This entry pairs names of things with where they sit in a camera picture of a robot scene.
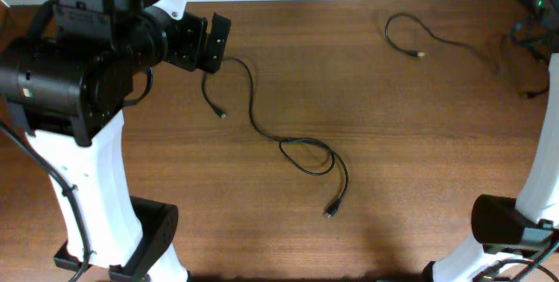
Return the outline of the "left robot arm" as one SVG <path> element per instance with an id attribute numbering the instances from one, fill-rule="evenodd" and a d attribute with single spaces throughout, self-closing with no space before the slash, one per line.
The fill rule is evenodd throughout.
<path id="1" fill-rule="evenodd" d="M 67 239 L 57 267 L 97 266 L 113 281 L 186 281 L 173 246 L 178 209 L 131 196 L 121 143 L 134 76 L 166 62 L 216 72 L 231 22 L 188 0 L 47 0 L 1 54 L 1 93 L 17 145 L 48 174 Z"/>

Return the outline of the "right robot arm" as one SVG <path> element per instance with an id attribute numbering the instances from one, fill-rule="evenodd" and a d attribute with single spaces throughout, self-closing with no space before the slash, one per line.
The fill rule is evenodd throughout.
<path id="1" fill-rule="evenodd" d="M 520 281 L 558 252 L 558 0 L 517 0 L 529 13 L 508 33 L 514 45 L 545 44 L 548 104 L 535 159 L 516 198 L 479 196 L 468 238 L 449 256 L 430 262 L 420 281 L 502 281 L 502 272 L 522 265 Z"/>

